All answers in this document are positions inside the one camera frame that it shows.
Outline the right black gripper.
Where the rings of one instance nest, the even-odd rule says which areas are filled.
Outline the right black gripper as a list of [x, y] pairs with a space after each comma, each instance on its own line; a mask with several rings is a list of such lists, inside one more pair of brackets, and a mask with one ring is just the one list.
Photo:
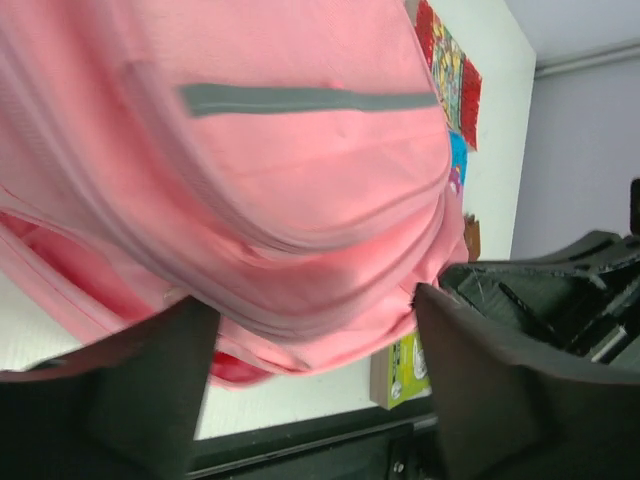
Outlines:
[[630, 233], [594, 230], [538, 258], [451, 266], [443, 290], [481, 315], [595, 363], [639, 366], [639, 182]]

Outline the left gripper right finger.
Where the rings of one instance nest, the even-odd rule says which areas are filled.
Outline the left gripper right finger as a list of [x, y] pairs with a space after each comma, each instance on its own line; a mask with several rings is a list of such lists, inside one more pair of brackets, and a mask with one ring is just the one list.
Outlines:
[[554, 349], [430, 285], [414, 307], [449, 478], [638, 478], [638, 373]]

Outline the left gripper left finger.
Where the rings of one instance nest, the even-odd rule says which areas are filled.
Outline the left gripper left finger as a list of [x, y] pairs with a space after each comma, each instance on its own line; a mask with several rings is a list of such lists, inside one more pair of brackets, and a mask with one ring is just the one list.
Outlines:
[[219, 313], [194, 298], [1, 373], [4, 479], [183, 479]]

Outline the green comic book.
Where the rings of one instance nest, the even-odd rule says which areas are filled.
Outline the green comic book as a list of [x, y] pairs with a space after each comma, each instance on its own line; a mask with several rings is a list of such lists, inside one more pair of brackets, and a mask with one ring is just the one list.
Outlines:
[[430, 382], [417, 332], [401, 338], [371, 357], [370, 400], [391, 410], [430, 392]]

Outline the pink cartoon pencil case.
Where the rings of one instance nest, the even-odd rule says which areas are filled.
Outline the pink cartoon pencil case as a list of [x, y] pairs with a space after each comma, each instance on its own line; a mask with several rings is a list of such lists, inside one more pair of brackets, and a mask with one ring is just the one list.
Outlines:
[[456, 132], [449, 132], [451, 147], [451, 169], [449, 185], [458, 197], [463, 195], [468, 165], [468, 147], [465, 140]]

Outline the red patterned book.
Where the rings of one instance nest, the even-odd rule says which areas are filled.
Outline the red patterned book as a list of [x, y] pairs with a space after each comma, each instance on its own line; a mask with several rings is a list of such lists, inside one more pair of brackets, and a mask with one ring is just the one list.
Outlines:
[[415, 31], [448, 126], [476, 150], [480, 73], [427, 1], [418, 3]]

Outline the pink student backpack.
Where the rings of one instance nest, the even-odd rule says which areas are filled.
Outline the pink student backpack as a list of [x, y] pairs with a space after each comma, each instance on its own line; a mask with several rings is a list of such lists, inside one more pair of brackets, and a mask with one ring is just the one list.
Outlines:
[[1, 269], [89, 342], [193, 296], [217, 384], [411, 333], [468, 253], [400, 1], [5, 1]]

